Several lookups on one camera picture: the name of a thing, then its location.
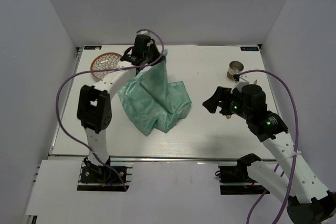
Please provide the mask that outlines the floral patterned ceramic plate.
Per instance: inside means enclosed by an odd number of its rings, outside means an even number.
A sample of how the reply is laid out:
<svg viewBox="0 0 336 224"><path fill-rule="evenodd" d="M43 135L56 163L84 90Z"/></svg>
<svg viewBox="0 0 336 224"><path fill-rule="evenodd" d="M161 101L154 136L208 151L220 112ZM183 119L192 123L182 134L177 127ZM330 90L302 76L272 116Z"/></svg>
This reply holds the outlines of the floral patterned ceramic plate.
<svg viewBox="0 0 336 224"><path fill-rule="evenodd" d="M108 52L99 55L92 61L90 70L101 70L101 72L92 72L91 74L95 79L102 80L106 75L110 73L110 71L106 71L106 69L116 68L121 57L122 55L116 52Z"/></svg>

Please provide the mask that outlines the metal cup with paper sleeve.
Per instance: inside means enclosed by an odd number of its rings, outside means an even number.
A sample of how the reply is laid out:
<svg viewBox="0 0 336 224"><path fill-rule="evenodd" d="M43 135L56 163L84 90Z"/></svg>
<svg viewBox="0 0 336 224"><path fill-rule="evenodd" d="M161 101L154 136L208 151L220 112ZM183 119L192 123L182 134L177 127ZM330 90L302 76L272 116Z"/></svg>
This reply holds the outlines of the metal cup with paper sleeve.
<svg viewBox="0 0 336 224"><path fill-rule="evenodd" d="M229 80L234 80L233 75L242 72L244 65L240 61L231 61L227 70L227 78Z"/></svg>

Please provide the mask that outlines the green satin placemat cloth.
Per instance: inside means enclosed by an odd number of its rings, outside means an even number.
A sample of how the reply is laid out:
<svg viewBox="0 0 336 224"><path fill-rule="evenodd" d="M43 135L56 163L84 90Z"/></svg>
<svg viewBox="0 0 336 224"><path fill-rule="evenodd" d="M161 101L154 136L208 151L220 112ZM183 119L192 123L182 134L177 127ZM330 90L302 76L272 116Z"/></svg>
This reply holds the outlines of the green satin placemat cloth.
<svg viewBox="0 0 336 224"><path fill-rule="evenodd" d="M129 120L145 136L153 129L167 133L192 107L184 82L168 82L165 59L128 81L118 97Z"/></svg>

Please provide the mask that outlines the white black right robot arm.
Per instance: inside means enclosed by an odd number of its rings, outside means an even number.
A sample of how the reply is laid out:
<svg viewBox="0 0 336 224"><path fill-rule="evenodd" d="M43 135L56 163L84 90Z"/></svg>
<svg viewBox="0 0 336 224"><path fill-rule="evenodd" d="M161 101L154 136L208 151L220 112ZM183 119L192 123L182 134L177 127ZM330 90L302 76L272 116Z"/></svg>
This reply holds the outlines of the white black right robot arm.
<svg viewBox="0 0 336 224"><path fill-rule="evenodd" d="M237 161L237 175L247 182L253 179L287 208L293 223L322 223L335 215L335 193L314 174L292 140L282 140L288 127L281 117L267 109L266 94L256 84L238 84L233 89L217 87L203 102L209 113L220 108L224 116L245 119L249 130L274 156L286 177L281 177L255 154Z"/></svg>

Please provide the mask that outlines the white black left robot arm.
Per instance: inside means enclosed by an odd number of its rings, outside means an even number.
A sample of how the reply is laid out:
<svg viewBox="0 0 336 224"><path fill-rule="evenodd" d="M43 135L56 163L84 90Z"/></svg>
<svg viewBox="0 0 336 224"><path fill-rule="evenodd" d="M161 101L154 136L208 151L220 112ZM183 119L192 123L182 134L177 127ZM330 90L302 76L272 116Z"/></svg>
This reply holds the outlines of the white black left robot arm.
<svg viewBox="0 0 336 224"><path fill-rule="evenodd" d="M85 130L89 146L89 155L84 163L98 181L104 182L111 176L106 129L112 121L112 98L145 65L160 61L154 39L146 34L138 34L134 45L112 65L115 73L108 71L96 84L81 88L77 118Z"/></svg>

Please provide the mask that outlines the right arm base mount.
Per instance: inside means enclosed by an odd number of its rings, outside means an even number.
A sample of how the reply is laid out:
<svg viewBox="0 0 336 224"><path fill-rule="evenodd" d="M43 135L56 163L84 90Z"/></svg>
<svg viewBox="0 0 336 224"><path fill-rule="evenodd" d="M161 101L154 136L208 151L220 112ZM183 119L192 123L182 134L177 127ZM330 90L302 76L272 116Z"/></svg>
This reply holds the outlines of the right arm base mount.
<svg viewBox="0 0 336 224"><path fill-rule="evenodd" d="M219 166L215 172L221 195L261 195L265 188L252 180L236 166Z"/></svg>

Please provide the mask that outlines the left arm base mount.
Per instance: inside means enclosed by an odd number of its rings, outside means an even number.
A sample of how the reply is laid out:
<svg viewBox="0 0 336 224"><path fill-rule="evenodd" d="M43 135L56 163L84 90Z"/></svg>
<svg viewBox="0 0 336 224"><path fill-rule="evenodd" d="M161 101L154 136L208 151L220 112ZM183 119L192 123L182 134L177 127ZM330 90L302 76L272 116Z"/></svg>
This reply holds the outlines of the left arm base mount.
<svg viewBox="0 0 336 224"><path fill-rule="evenodd" d="M126 192L132 180L131 164L112 166L116 172L105 166L97 166L85 157L81 163L77 191Z"/></svg>

